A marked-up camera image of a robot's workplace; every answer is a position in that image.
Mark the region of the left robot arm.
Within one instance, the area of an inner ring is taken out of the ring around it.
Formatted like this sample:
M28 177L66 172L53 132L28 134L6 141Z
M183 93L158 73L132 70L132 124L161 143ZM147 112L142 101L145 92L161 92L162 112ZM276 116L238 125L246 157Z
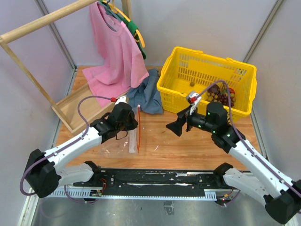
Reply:
M75 167L67 167L67 164L88 149L117 138L120 132L136 131L137 117L136 108L124 102L116 104L110 113L94 120L83 132L62 145L43 152L40 149L32 151L22 180L28 182L39 198L49 196L58 187L77 182L98 185L101 175L96 172L95 164L88 162Z

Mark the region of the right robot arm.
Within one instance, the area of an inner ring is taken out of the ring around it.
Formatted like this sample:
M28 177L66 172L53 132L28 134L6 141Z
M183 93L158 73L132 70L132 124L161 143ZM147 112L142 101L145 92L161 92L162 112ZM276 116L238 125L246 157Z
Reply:
M278 223L286 224L301 211L301 182L282 173L250 144L245 136L228 123L228 112L219 102L209 103L206 114L201 115L189 106L177 114L177 120L166 128L177 136L182 128L195 127L210 132L216 146L239 160L253 174L246 176L229 164L222 164L215 171L213 183L218 188L226 185L239 189L262 204L267 213Z

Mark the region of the clear zip top bag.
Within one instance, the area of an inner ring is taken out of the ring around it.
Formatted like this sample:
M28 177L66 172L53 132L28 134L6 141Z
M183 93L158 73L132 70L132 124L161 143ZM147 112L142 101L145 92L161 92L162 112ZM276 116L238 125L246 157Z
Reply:
M137 128L117 134L113 138L99 146L99 154L107 158L130 158L138 154L141 142L141 107L137 105L134 109Z

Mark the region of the green grape bunch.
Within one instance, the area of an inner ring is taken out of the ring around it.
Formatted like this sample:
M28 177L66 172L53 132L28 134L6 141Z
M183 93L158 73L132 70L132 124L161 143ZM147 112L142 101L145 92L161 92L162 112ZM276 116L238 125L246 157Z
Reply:
M206 101L207 102L219 102L220 97L219 95L215 94L214 92L207 92L206 93Z

